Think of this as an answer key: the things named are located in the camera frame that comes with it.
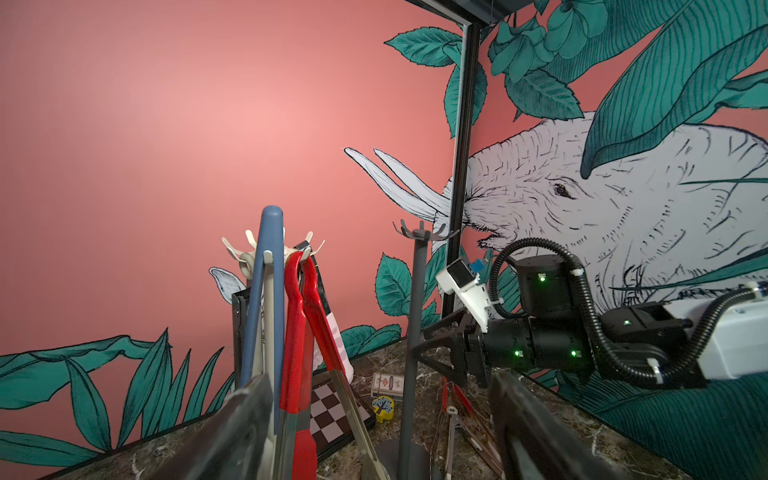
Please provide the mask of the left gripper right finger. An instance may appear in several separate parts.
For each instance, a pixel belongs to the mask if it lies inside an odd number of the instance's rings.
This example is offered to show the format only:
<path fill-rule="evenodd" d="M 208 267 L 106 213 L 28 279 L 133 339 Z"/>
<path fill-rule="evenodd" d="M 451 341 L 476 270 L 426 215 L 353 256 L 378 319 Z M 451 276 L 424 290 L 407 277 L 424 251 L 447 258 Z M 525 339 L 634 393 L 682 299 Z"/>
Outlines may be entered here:
<path fill-rule="evenodd" d="M 506 479 L 619 479 L 518 379 L 492 376 L 489 404 Z"/>

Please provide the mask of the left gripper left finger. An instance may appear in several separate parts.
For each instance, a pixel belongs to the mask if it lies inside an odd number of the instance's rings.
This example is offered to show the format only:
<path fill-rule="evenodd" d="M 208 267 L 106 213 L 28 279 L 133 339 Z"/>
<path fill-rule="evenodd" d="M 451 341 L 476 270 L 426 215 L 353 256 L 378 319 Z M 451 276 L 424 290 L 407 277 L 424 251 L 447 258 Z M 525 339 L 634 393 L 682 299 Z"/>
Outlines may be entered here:
<path fill-rule="evenodd" d="M 255 479 L 273 412 L 269 376 L 253 377 L 152 479 Z"/>

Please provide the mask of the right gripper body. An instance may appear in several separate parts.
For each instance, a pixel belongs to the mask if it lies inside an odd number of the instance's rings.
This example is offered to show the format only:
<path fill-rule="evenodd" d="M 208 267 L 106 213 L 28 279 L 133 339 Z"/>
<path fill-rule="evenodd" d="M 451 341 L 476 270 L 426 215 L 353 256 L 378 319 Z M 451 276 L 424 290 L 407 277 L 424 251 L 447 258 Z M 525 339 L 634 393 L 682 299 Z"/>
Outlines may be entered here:
<path fill-rule="evenodd" d="M 594 371 L 594 360 L 583 327 L 568 321 L 536 317 L 491 320 L 489 333 L 480 336 L 471 317 L 446 328 L 430 325 L 416 347 L 420 363 L 465 387 L 470 375 L 480 387 L 491 384 L 494 368 L 525 373 L 551 369 L 575 373 L 582 381 Z"/>

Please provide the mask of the red looped steel tongs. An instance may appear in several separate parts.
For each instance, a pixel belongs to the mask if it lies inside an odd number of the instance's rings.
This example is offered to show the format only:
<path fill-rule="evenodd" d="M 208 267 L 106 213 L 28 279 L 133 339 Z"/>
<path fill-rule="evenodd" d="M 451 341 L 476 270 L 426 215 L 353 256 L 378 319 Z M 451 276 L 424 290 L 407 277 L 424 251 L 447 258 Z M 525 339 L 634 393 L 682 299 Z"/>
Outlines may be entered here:
<path fill-rule="evenodd" d="M 446 480 L 452 479 L 453 463 L 454 463 L 454 457 L 455 457 L 455 440 L 456 440 L 457 431 L 462 432 L 464 437 L 470 442 L 470 445 L 475 449 L 476 452 L 481 451 L 480 444 L 475 440 L 475 438 L 470 434 L 470 432 L 462 423 L 459 409 L 449 399 L 449 393 L 451 391 L 455 391 L 454 384 L 448 383 L 447 380 L 444 379 L 443 388 L 442 388 L 442 410 L 444 413 L 447 414 L 447 418 L 448 418 L 448 439 L 447 439 L 447 447 L 446 447 L 445 475 L 444 475 L 444 478 Z"/>

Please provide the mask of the dark grey utensil rack stand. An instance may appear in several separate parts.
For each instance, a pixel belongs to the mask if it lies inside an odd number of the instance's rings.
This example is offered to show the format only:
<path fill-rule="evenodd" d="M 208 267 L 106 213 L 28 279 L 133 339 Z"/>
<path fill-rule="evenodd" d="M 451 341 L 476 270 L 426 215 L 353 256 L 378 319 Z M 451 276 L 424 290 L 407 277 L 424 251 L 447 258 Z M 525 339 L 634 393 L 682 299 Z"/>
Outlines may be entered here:
<path fill-rule="evenodd" d="M 376 453 L 391 479 L 430 479 L 430 454 L 413 442 L 414 410 L 416 394 L 416 376 L 418 359 L 416 347 L 420 343 L 422 308 L 425 298 L 425 276 L 427 264 L 427 247 L 430 241 L 450 239 L 452 234 L 443 235 L 445 227 L 437 231 L 425 228 L 421 221 L 419 226 L 410 230 L 404 220 L 400 221 L 400 233 L 414 241 L 411 302 L 408 315 L 406 335 L 406 359 L 404 372 L 404 392 L 402 405 L 399 410 L 400 430 L 397 439 L 390 439 L 376 446 Z"/>

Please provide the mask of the cream utensil rack stand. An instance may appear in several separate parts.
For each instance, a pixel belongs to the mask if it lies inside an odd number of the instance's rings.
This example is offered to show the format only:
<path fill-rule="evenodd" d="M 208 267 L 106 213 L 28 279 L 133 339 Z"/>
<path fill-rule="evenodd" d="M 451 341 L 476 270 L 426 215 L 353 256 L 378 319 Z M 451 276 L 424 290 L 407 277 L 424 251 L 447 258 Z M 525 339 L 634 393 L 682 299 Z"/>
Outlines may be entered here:
<path fill-rule="evenodd" d="M 247 280 L 251 280 L 253 277 L 254 264 L 256 260 L 257 240 L 255 235 L 250 229 L 245 230 L 245 236 L 248 243 L 251 246 L 250 251 L 242 251 L 242 250 L 236 249 L 225 237 L 222 237 L 221 241 L 227 248 L 230 255 L 238 262 L 240 270 L 245 276 L 245 278 Z M 308 257 L 315 256 L 316 251 L 319 251 L 323 247 L 323 245 L 325 244 L 325 241 L 322 241 L 320 245 L 316 249 L 314 249 L 311 243 L 313 236 L 314 236 L 314 232 L 309 231 L 304 241 L 300 243 L 298 246 L 295 246 L 295 247 L 284 246 L 283 260 L 287 261 L 289 257 L 295 252 L 301 252 L 303 255 L 303 259 L 307 259 Z"/>

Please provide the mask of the red handled steel tongs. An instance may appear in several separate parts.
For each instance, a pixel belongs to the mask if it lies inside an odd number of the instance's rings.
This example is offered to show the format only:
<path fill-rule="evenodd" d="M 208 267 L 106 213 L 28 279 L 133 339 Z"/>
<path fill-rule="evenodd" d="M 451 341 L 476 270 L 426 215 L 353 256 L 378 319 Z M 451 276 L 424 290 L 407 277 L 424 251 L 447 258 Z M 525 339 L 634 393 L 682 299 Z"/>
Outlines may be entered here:
<path fill-rule="evenodd" d="M 280 429 L 277 435 L 274 479 L 291 479 L 293 474 L 296 435 L 301 406 L 304 373 L 307 319 L 303 311 L 299 271 L 309 259 L 309 250 L 293 252 L 286 261 L 284 286 L 287 296 L 285 342 L 282 364 L 279 409 Z"/>

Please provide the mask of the pink steel tongs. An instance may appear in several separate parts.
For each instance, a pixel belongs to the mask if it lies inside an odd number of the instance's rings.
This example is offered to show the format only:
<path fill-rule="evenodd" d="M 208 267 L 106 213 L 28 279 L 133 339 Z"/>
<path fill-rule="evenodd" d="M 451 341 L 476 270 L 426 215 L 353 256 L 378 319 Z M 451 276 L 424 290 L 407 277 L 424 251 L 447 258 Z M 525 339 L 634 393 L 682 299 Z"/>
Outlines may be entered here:
<path fill-rule="evenodd" d="M 318 278 L 318 292 L 321 297 L 321 301 L 323 304 L 323 308 L 325 311 L 326 319 L 328 326 L 331 329 L 332 337 L 334 339 L 335 347 L 339 353 L 339 356 L 342 360 L 342 364 L 344 366 L 345 374 L 348 381 L 352 381 L 353 375 L 354 375 L 354 368 L 352 367 L 349 356 L 347 354 L 346 348 L 344 346 L 344 342 L 341 337 L 341 331 L 338 327 L 338 324 L 336 322 L 336 319 L 333 315 L 333 312 L 330 308 L 325 289 L 322 283 L 322 279 Z M 314 350 L 313 350 L 313 363 L 312 368 L 313 371 L 319 371 L 323 366 L 323 357 L 322 353 L 317 345 L 317 343 L 314 343 Z"/>

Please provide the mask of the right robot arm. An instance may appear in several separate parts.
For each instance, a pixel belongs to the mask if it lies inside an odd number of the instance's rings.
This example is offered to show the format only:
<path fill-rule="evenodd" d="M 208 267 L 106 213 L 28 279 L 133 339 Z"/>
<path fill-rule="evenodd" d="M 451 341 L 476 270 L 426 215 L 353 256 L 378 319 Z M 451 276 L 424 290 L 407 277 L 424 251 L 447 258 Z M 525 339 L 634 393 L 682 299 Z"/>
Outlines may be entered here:
<path fill-rule="evenodd" d="M 703 388 L 767 369 L 767 285 L 718 297 L 599 312 L 586 270 L 564 246 L 519 239 L 481 283 L 462 260 L 438 276 L 462 308 L 428 327 L 409 356 L 459 386 L 490 384 L 493 368 L 593 372 L 648 389 Z"/>

